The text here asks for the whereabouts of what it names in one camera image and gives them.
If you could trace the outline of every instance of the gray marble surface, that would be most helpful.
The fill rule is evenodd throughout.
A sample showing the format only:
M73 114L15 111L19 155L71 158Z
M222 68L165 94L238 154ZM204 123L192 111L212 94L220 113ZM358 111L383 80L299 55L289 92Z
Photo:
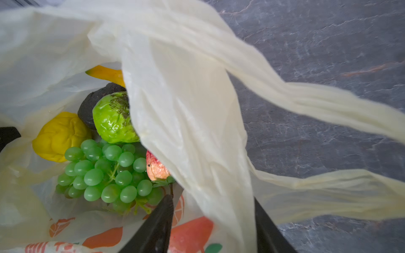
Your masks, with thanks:
M350 90L405 112L404 0L210 0L285 81ZM405 181L405 146L264 101L232 79L255 167L305 178L364 168ZM300 253L402 253L405 219L322 216L279 226Z

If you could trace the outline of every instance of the white plastic bag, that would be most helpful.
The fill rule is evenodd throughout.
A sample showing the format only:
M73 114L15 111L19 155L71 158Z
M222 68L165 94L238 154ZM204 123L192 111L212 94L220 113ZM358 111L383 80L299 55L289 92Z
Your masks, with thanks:
M68 0L57 8L4 12L0 24L1 126L16 126L22 135L0 155L3 249L49 240L43 222L61 210L47 198L49 179L63 166L39 160L31 140L60 111L76 112L105 85L83 72L108 62L122 63L142 144L239 252L256 248L253 192L277 223L322 214L405 216L403 182L365 170L296 179L253 168L226 70L285 109L401 142L405 116L341 89L283 82L202 2ZM262 181L253 176L251 183L250 171ZM99 222L117 222L100 215Z

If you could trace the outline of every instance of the yellow lemon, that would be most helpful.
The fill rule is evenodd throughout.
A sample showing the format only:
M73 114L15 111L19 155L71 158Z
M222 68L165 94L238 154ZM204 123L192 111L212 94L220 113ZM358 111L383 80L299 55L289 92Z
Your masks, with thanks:
M32 148L43 159L65 162L65 151L91 139L91 130L77 114L62 112L46 123L32 141Z

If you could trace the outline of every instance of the green fruit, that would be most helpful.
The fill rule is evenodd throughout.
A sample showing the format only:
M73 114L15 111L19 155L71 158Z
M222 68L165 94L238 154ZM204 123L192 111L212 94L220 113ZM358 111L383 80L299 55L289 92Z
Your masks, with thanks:
M128 95L125 91L100 99L93 108L93 119L98 134L108 143L139 141L131 124Z

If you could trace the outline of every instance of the grape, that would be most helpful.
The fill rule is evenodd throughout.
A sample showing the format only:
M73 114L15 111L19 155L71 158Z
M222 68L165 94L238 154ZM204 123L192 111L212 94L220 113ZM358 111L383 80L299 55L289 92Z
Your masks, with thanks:
M100 147L92 147L86 151L86 158L90 161L97 161L102 157L102 149Z
M102 182L108 182L110 181L110 176L107 174L104 174L104 178L102 179Z
M143 173L139 172L134 172L132 173L132 185L137 187L139 182L141 182L143 179L145 179L145 176Z
M62 175L58 176L58 184L60 184L61 186L67 186L71 184L74 179L75 179L74 176L68 176L65 173L63 173Z
M119 195L119 198L124 203L131 203L132 201L134 201L137 194L138 194L138 192L136 191L135 186L128 185L127 187L122 189L121 194Z
M131 166L135 161L134 155L131 152L124 152L122 153L119 158L118 158L118 163L122 167L128 167Z
M105 155L105 150L106 150L109 146L112 146L112 144L107 143L107 144L104 144L104 146L102 147L102 153L103 153L104 155Z
M87 184L85 184L83 176L77 176L73 180L73 187L78 189L78 190L84 190L87 187Z
M132 181L131 172L124 170L115 177L115 183L119 186L127 186Z
M99 146L100 148L102 148L102 147L104 147L104 145L106 145L107 143L108 143L107 141L101 139L101 140L98 142L97 146Z
M65 173L68 176L76 176L75 165L77 162L71 162L65 167Z
M131 152L132 154L135 153L135 146L130 143L124 144L121 149L122 152Z
M70 190L71 188L73 188L73 186L69 186L68 188L66 188L65 193L64 193L65 198L72 198L72 197L69 196L69 190Z
M134 161L134 170L136 172L146 171L146 159L141 157Z
M118 172L118 173L121 173L121 172L123 172L123 171L125 171L125 170L127 170L127 171L129 171L129 172L132 172L132 171L133 171L132 166L128 166L128 167L119 166L118 169L117 169L117 172Z
M135 142L135 143L132 143L132 145L134 145L136 152L137 152L138 154L140 154L141 157L146 158L146 151L147 151L147 150L146 150L146 148L145 148L144 146L142 146L142 143L140 143L140 142Z
M63 194L63 193L65 193L67 188L68 188L68 186L66 186L66 185L63 186L63 185L57 184L55 187L55 192L57 194Z
M159 188L153 188L151 193L146 196L148 204L152 206L157 206L159 202L163 199L163 191Z
M72 162L79 161L80 159L83 158L83 155L84 155L83 151L78 147L68 148L65 152L66 160Z
M103 178L104 178L104 174L103 174L102 170L92 169L92 170L88 171L86 173L86 175L84 175L84 182L88 186L94 186L94 185L98 185L99 183L101 183Z
M98 161L96 161L96 164L94 165L96 169L100 169L104 173L107 173L110 171L113 167L112 163L105 157L100 158Z
M74 187L71 187L69 189L69 196L71 198L78 198L78 197L82 196L83 193L84 193L84 190L78 190L78 189L76 189Z
M121 153L122 150L117 145L109 146L104 152L105 157L110 161L117 161Z
M97 142L95 140L88 139L81 143L80 148L81 148L81 150L86 152L87 150L94 148L96 146L97 146Z
M116 212L123 213L127 211L130 207L129 203L122 202L119 198L113 202L113 209Z
M101 193L101 199L106 203L114 202L121 193L121 189L116 184L107 185Z
M89 186L84 191L84 198L87 201L96 201L101 197L102 191L103 191L102 185Z
M144 179L139 182L138 186L136 187L139 196L146 196L152 191L152 183L151 181Z
M75 165L75 173L79 176L86 175L91 169L94 169L94 165L89 160L80 161Z
M135 153L135 154L134 154L135 161L136 161L138 158L141 158L141 157L142 157L142 156L139 155L138 153Z

